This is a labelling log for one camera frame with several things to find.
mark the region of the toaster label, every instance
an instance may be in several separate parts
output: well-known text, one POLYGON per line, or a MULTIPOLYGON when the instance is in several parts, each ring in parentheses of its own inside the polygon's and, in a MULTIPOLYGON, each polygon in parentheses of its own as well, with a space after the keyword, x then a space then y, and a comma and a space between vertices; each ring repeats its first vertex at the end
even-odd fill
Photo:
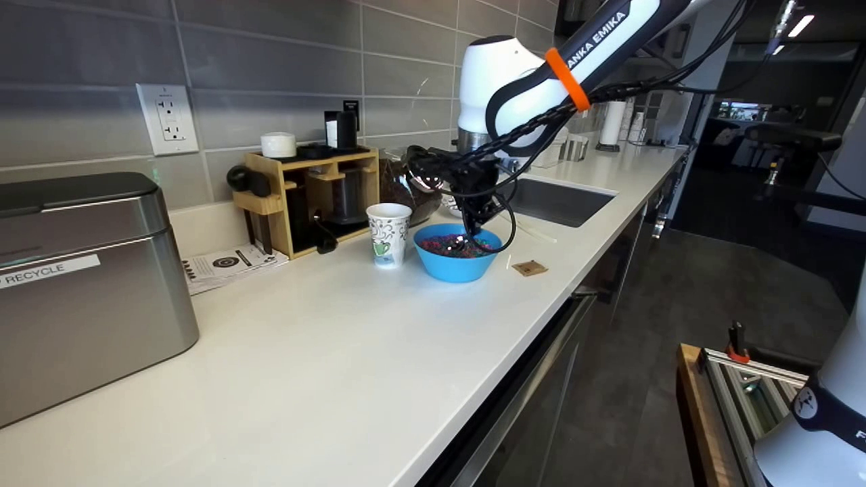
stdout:
POLYGON ((38 264, 38 268, 0 273, 0 288, 57 279, 57 276, 77 273, 77 271, 98 268, 98 264, 99 264, 98 253, 83 253, 75 258, 60 258, 60 261, 49 261, 49 264, 38 264))

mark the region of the kitchen counter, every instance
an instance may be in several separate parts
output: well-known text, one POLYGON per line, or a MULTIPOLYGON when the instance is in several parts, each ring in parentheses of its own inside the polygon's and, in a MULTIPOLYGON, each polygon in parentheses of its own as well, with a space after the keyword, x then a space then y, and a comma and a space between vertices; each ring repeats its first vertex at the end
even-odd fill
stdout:
POLYGON ((675 157, 627 146, 532 168, 613 199, 575 229, 517 217, 475 284, 439 284, 414 256, 376 271, 359 238, 201 295, 187 355, 0 429, 0 483, 414 483, 675 157), (525 279, 521 258, 548 271, 525 279))

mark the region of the blue bowl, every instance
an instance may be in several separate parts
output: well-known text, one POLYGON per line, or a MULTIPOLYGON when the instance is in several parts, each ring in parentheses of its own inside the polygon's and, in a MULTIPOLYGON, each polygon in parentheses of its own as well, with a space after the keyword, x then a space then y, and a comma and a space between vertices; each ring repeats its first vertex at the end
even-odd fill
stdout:
MULTIPOLYGON (((462 223, 427 223, 414 231, 412 238, 414 250, 420 253, 427 276, 432 276, 436 280, 462 284, 462 280, 479 280, 486 273, 494 253, 452 256, 452 253, 432 253, 421 246, 421 241, 427 238, 443 238, 443 235, 459 235, 459 231, 466 231, 462 223)), ((486 229, 481 229, 475 241, 490 248, 501 246, 501 238, 486 229)))

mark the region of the dark floor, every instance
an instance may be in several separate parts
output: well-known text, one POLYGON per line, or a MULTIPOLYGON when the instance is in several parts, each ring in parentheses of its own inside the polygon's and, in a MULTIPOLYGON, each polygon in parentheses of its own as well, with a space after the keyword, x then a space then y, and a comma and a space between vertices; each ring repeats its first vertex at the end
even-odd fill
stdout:
POLYGON ((674 387, 681 341, 719 348, 738 318, 755 345, 827 355, 864 244, 805 235, 789 206, 757 191, 755 172, 692 172, 675 226, 646 248, 613 318, 585 330, 540 483, 692 483, 674 387))

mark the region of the wall outlet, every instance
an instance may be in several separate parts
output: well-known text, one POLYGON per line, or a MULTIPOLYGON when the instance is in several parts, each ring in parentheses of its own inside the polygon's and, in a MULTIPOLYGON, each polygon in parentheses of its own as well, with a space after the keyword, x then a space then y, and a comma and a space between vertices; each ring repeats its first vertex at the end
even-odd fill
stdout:
POLYGON ((155 154, 196 152, 187 85, 136 84, 155 154))

